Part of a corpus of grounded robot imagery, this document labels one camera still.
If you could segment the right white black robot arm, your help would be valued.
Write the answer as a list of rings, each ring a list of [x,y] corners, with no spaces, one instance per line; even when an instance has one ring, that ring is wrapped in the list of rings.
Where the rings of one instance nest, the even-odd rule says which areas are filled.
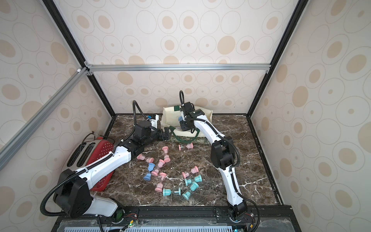
[[[256,230],[260,224],[260,211],[257,204],[244,197],[239,189],[235,168],[239,166],[241,157],[233,139],[217,130],[201,109],[195,109],[193,103],[186,102],[183,91],[179,92],[179,98],[182,117],[181,129],[183,131],[200,131],[211,144],[210,159],[222,176],[231,219],[240,221],[244,216],[250,216],[248,203],[251,203],[257,213],[255,217],[250,216],[253,220],[250,227],[252,231]]]

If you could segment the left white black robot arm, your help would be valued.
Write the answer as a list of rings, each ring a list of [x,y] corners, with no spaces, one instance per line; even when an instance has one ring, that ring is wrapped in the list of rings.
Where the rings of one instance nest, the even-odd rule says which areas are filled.
[[[117,142],[107,155],[75,171],[67,169],[62,172],[58,184],[41,201],[40,212],[48,217],[98,215],[120,221],[124,214],[123,206],[116,200],[93,196],[90,190],[116,168],[140,155],[146,146],[156,141],[167,141],[171,134],[168,127],[158,129],[154,119],[135,120],[131,133]]]

